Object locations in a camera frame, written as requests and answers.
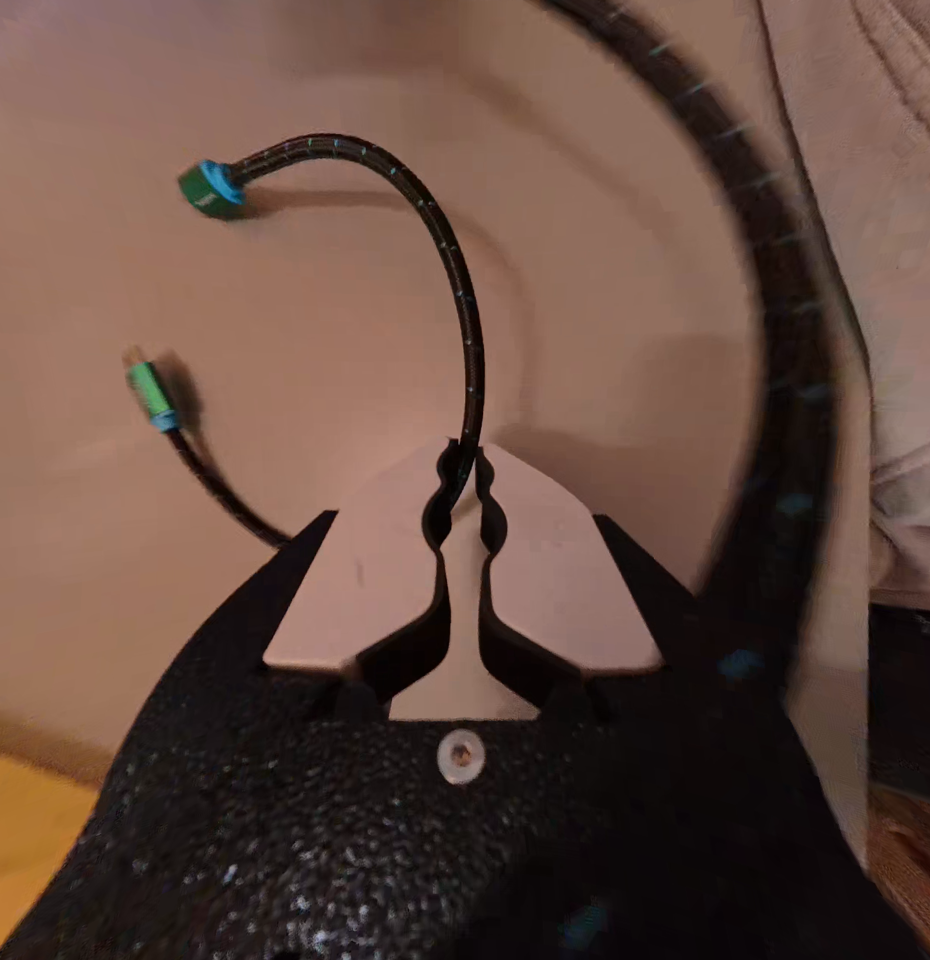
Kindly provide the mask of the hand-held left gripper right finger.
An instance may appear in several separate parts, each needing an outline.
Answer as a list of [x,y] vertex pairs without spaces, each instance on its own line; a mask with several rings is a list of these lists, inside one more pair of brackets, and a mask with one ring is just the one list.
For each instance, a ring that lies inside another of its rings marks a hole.
[[498,445],[475,460],[487,552],[478,614],[483,666],[544,707],[555,690],[659,670],[663,655],[589,508]]

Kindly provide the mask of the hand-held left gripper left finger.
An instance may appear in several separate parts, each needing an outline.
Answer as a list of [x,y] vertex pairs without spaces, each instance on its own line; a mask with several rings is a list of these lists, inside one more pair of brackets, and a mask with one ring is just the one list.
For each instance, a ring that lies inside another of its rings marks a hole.
[[344,501],[266,648],[266,666],[364,683],[391,701],[447,654],[442,544],[459,445],[433,438]]

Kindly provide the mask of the black chair seat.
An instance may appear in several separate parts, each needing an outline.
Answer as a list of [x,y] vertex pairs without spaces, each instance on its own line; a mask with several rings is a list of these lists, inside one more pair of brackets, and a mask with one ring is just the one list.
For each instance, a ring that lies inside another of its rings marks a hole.
[[870,777],[930,801],[930,610],[871,604],[868,643]]

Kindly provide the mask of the yellow cardboard box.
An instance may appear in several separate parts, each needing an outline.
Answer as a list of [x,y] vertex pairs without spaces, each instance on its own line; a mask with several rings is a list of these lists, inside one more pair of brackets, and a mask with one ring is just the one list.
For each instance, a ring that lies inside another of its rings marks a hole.
[[0,947],[61,868],[98,794],[0,753]]

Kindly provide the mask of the person's grey clothing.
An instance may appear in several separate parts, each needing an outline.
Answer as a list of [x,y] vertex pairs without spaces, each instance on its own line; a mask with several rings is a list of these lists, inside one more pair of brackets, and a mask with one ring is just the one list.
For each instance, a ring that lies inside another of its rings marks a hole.
[[930,1],[761,11],[868,358],[871,599],[930,611]]

